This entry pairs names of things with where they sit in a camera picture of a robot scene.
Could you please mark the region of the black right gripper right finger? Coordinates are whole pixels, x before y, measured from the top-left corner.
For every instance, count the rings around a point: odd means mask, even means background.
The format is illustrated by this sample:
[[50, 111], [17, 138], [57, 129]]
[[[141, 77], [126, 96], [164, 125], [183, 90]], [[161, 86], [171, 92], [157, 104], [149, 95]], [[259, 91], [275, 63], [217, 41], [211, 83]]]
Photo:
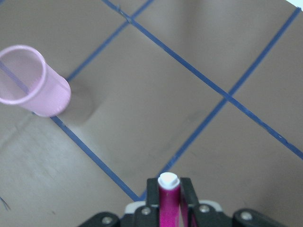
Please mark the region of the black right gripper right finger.
[[180, 210], [185, 227], [199, 227], [200, 203], [188, 177], [180, 179]]

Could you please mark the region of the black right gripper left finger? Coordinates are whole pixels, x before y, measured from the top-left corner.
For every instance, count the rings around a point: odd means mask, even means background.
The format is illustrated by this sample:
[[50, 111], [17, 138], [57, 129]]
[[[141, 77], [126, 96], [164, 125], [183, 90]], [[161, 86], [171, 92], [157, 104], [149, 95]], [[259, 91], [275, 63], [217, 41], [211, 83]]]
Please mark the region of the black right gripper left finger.
[[152, 208], [157, 213], [159, 213], [160, 193], [159, 193], [159, 185], [157, 178], [147, 179], [146, 206]]

